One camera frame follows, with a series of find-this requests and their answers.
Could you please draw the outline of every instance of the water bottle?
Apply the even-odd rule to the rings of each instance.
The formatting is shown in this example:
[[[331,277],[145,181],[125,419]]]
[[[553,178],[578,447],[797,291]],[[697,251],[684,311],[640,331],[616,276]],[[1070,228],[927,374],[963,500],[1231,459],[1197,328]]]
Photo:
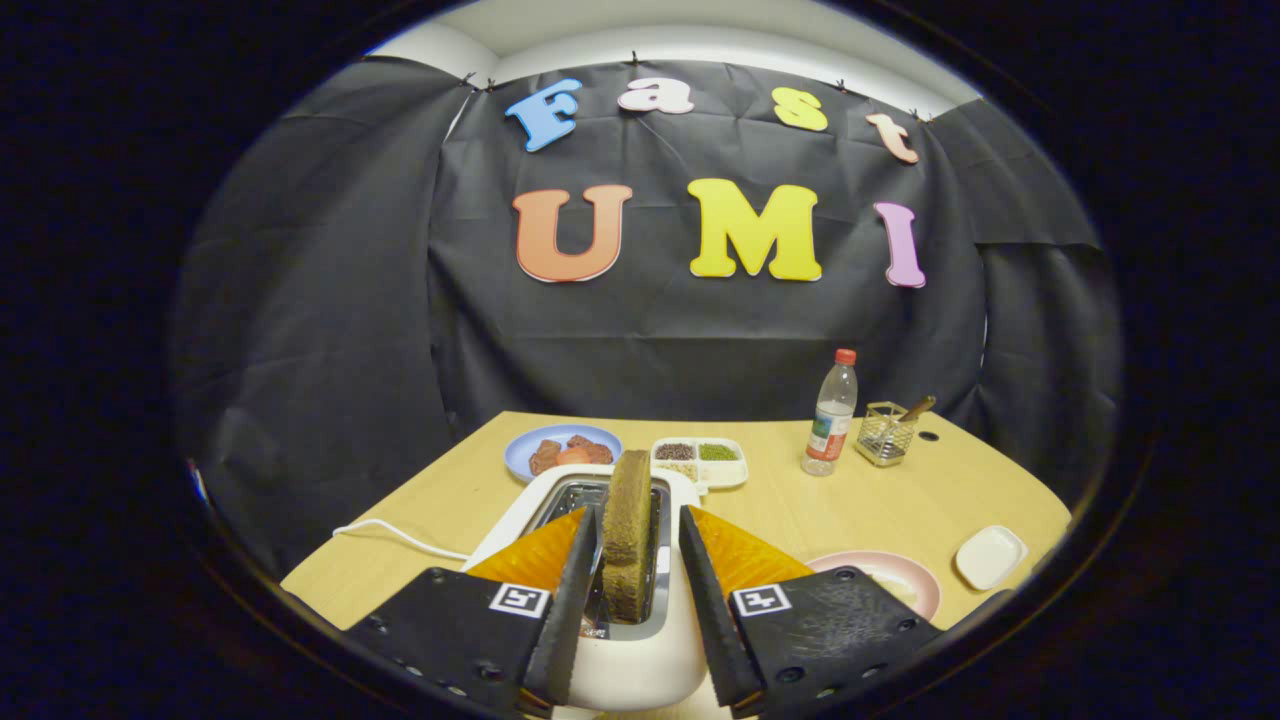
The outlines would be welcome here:
[[[854,374],[854,361],[858,354],[852,350],[836,351],[836,364],[827,373],[818,391],[818,407],[814,410],[813,430],[809,433],[809,446],[800,466],[810,475],[829,475],[836,469],[836,460],[845,447],[845,436],[854,420],[854,407],[858,407],[858,377]]]

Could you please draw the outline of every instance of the utensil holder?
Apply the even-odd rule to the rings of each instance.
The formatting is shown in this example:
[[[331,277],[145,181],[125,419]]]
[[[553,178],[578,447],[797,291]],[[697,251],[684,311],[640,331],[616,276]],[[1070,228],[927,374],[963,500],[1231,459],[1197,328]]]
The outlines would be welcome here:
[[[905,423],[899,419],[906,414],[906,407],[896,402],[872,402],[867,406],[863,427],[858,430],[854,447],[858,454],[877,468],[897,465],[906,457],[906,448],[915,436],[916,420]]]

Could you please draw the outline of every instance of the pink letter i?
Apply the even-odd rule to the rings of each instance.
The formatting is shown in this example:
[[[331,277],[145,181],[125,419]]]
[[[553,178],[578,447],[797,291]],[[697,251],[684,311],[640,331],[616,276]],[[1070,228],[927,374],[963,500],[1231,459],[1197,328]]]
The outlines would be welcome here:
[[[884,278],[899,287],[924,287],[924,273],[915,260],[915,237],[911,236],[915,213],[892,202],[877,202],[874,206],[888,232],[888,269],[884,270]]]

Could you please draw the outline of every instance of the white cable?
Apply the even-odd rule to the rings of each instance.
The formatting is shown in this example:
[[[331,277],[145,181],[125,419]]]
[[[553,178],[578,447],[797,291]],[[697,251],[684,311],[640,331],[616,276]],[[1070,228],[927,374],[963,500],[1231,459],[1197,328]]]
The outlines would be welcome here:
[[[349,532],[349,530],[355,530],[357,528],[364,528],[365,525],[381,525],[383,528],[387,528],[388,530],[390,530],[390,532],[396,533],[397,536],[399,536],[401,538],[403,538],[406,542],[412,543],[419,550],[421,550],[424,552],[430,552],[431,555],[439,555],[442,557],[453,557],[456,560],[468,560],[471,557],[470,555],[462,555],[461,552],[451,552],[448,550],[440,550],[438,547],[431,547],[431,546],[426,544],[425,542],[419,542],[419,541],[408,537],[408,534],[406,534],[404,532],[402,532],[396,525],[392,525],[390,523],[388,523],[385,520],[379,520],[376,518],[370,518],[369,520],[361,520],[361,521],[351,524],[351,525],[343,525],[343,527],[340,527],[340,528],[338,528],[337,530],[333,532],[333,537],[338,537],[338,533],[346,533],[346,532]]]

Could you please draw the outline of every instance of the black cloth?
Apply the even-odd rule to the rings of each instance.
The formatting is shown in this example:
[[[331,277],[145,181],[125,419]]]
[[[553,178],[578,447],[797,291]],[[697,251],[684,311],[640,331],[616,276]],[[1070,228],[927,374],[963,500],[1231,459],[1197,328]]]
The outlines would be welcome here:
[[[173,323],[179,447],[278,577],[449,447],[419,227],[468,95],[356,63],[259,138],[197,229]]]
[[[983,364],[951,419],[1071,506],[1105,470],[1120,421],[1111,264],[1062,174],[1006,114],[974,100],[927,129],[955,170],[987,287]]]
[[[582,82],[576,128],[527,152],[504,110],[566,77]],[[640,77],[687,82],[695,109],[622,110]],[[776,87],[817,96],[827,131],[783,124]],[[884,149],[872,113],[908,129],[918,164]],[[822,279],[694,277],[699,178],[733,181],[756,213],[780,184],[813,190]],[[591,242],[582,191],[596,184],[634,192],[617,263],[581,283],[527,275],[513,199],[567,191],[557,241],[572,254]],[[876,202],[914,211],[924,287],[887,282]],[[938,413],[1071,505],[1116,423],[1110,273],[1061,176],[982,101],[922,123],[719,63],[602,64],[472,92],[364,60],[270,128],[209,206],[174,315],[179,442],[283,575],[503,410],[809,418],[835,348],[852,347],[859,413],[937,395]]]
[[[536,152],[503,111],[562,78],[576,128]],[[622,110],[639,77],[692,86],[689,114]],[[771,92],[812,92],[827,132],[782,124]],[[870,113],[913,128],[920,161],[884,149]],[[429,223],[433,332],[444,400],[466,434],[502,410],[681,420],[812,416],[837,347],[859,352],[859,405],[925,393],[950,413],[973,388],[982,356],[984,278],[973,223],[938,143],[910,115],[817,81],[721,63],[572,68],[477,95],[444,143]],[[818,195],[813,233],[823,277],[790,282],[767,269],[699,278],[700,206],[687,184],[726,178],[763,210],[780,184]],[[558,242],[590,245],[582,191],[626,184],[622,250],[603,275],[548,284],[516,261],[517,195],[564,190]],[[879,201],[910,208],[924,288],[884,278]]]

